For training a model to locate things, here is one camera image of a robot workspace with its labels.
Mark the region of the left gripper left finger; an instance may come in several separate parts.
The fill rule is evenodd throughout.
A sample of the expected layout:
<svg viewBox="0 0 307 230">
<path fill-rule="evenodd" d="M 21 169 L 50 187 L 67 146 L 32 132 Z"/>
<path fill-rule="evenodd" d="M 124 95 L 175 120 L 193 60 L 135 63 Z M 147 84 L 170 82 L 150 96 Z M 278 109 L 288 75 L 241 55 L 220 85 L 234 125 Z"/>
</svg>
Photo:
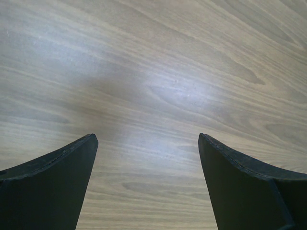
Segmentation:
<svg viewBox="0 0 307 230">
<path fill-rule="evenodd" d="M 2 230 L 74 230 L 98 140 L 88 134 L 58 150 L 0 172 Z"/>
</svg>

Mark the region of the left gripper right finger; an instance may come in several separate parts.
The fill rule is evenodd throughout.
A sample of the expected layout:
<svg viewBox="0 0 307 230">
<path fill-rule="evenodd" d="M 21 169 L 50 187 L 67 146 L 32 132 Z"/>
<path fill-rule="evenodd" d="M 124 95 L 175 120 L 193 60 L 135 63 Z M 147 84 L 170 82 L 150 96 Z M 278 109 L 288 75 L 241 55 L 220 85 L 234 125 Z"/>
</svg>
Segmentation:
<svg viewBox="0 0 307 230">
<path fill-rule="evenodd" d="M 199 154 L 220 230 L 304 230 L 307 176 L 259 161 L 207 134 Z"/>
</svg>

